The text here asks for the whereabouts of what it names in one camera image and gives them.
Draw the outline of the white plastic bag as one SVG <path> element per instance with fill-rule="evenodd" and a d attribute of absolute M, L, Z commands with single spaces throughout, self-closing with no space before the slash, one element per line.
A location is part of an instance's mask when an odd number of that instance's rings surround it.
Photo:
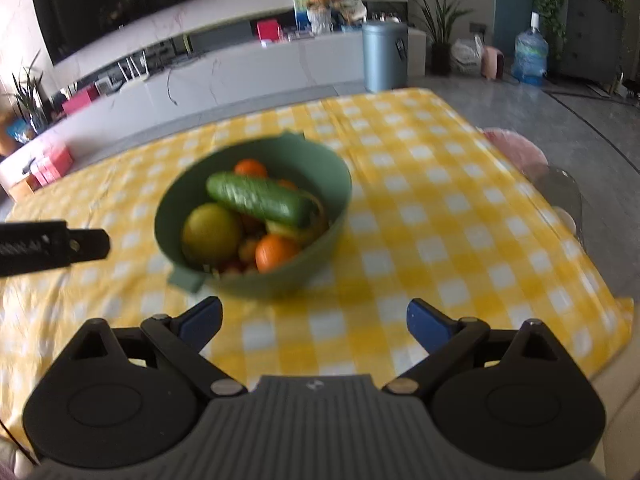
<path fill-rule="evenodd" d="M 450 49 L 452 71 L 463 76 L 479 77 L 483 53 L 484 44 L 480 35 L 475 35 L 473 39 L 457 39 Z"/>

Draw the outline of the blue water jug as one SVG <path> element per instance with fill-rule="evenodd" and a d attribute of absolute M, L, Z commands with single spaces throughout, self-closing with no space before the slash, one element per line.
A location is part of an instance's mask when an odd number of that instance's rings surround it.
<path fill-rule="evenodd" d="M 523 84 L 541 86 L 547 73 L 549 45 L 541 35 L 540 16 L 533 12 L 529 28 L 515 38 L 512 76 Z"/>

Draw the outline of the pink tissue box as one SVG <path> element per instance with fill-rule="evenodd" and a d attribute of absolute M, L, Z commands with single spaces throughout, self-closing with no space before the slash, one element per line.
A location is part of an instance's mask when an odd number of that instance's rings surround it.
<path fill-rule="evenodd" d="M 29 165 L 29 171 L 41 186 L 47 186 L 64 177 L 73 165 L 70 150 L 63 142 L 47 145 Z"/>

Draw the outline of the white marble tv console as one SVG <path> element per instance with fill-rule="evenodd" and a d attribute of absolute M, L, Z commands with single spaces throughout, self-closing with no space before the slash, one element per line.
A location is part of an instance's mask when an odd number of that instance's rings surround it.
<path fill-rule="evenodd" d="M 21 180 L 27 163 L 56 141 L 73 158 L 83 159 L 140 132 L 216 107 L 362 80 L 359 30 L 209 52 L 61 120 L 1 163 L 1 184 L 9 188 Z"/>

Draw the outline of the green ceramic bowl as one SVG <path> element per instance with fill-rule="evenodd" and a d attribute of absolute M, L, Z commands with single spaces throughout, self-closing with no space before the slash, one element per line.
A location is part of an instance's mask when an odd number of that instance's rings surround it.
<path fill-rule="evenodd" d="M 300 133 L 230 144 L 171 183 L 154 235 L 185 292 L 283 296 L 329 260 L 352 198 L 344 159 Z"/>

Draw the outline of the green cucumber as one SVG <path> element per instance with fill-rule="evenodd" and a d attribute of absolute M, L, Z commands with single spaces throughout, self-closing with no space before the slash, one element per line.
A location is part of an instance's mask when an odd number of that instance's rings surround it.
<path fill-rule="evenodd" d="M 306 228 L 320 214 L 317 203 L 303 192 L 278 182 L 217 172 L 206 180 L 209 197 L 229 209 L 258 220 Z"/>

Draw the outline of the grey metal trash bin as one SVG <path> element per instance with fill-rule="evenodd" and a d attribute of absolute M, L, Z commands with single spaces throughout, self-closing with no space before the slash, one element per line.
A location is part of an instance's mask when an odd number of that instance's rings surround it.
<path fill-rule="evenodd" d="M 408 26 L 370 21 L 362 26 L 363 75 L 367 92 L 404 88 L 408 81 Z"/>

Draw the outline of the potted long-leaf plant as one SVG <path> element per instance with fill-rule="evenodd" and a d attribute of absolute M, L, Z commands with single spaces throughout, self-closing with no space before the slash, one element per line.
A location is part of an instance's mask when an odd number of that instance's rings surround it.
<path fill-rule="evenodd" d="M 459 18 L 471 13 L 471 8 L 464 4 L 468 0 L 410 0 L 419 8 L 416 16 L 418 21 L 426 27 L 430 34 L 431 45 L 431 73 L 436 76 L 451 74 L 451 35 L 454 24 Z"/>

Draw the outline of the pink cushioned chair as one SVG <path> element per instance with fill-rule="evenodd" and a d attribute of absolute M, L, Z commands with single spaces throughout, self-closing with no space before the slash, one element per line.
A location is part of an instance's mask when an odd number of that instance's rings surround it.
<path fill-rule="evenodd" d="M 577 181 L 564 169 L 549 164 L 543 151 L 519 133 L 483 129 L 485 138 L 536 188 L 574 237 L 584 244 L 582 193 Z"/>

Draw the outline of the red box on console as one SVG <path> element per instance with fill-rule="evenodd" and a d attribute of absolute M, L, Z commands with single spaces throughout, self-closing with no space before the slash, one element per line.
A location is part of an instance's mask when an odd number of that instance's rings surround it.
<path fill-rule="evenodd" d="M 256 32 L 261 42 L 278 42 L 282 36 L 281 26 L 275 18 L 258 21 Z"/>

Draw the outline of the pink stool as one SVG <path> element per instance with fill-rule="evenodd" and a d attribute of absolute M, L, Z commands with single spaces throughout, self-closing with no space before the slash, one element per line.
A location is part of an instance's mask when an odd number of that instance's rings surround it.
<path fill-rule="evenodd" d="M 504 55 L 495 48 L 485 46 L 482 54 L 482 64 L 480 64 L 480 73 L 486 79 L 501 80 L 504 71 Z"/>

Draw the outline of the dark grey cabinet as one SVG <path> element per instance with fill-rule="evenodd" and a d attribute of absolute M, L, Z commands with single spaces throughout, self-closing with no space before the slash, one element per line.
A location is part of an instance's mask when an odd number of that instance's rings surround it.
<path fill-rule="evenodd" d="M 602 0 L 564 0 L 565 35 L 558 72 L 610 84 L 620 64 L 624 18 Z"/>

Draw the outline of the large orange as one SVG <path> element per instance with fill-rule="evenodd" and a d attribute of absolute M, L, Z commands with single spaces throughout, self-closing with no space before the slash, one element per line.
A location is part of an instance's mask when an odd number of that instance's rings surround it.
<path fill-rule="evenodd" d="M 256 246 L 256 268 L 260 273 L 271 272 L 288 263 L 299 253 L 300 246 L 295 240 L 277 234 L 268 234 Z"/>

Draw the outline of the potted plant left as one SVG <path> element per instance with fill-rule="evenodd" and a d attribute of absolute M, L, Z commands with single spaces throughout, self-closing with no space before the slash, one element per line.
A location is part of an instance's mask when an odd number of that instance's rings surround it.
<path fill-rule="evenodd" d="M 29 66 L 23 67 L 23 73 L 12 75 L 12 90 L 1 92 L 2 98 L 10 100 L 36 136 L 39 136 L 50 126 L 50 118 L 41 95 L 43 71 L 38 70 L 35 66 L 39 55 L 40 51 L 37 51 Z"/>

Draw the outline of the small orange middle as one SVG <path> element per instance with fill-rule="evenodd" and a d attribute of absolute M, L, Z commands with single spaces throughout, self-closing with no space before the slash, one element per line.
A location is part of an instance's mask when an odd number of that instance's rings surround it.
<path fill-rule="evenodd" d="M 240 160 L 233 168 L 233 172 L 239 176 L 268 178 L 268 170 L 259 160 L 247 158 Z"/>

